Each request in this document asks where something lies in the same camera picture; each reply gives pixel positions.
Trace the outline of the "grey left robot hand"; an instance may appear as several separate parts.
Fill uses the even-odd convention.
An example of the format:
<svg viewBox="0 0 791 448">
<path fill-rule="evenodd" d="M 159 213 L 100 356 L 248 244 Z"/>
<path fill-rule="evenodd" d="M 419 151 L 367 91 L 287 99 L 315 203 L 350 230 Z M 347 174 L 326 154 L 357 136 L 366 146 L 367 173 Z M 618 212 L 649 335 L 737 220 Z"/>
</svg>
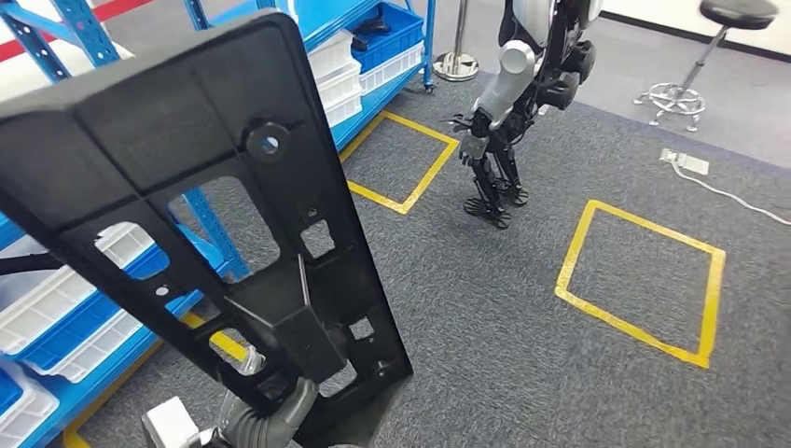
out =
<svg viewBox="0 0 791 448">
<path fill-rule="evenodd" d="M 318 386 L 299 378 L 293 393 L 270 416 L 263 416 L 234 398 L 219 434 L 229 447 L 286 447 L 308 415 L 318 396 Z"/>
</svg>

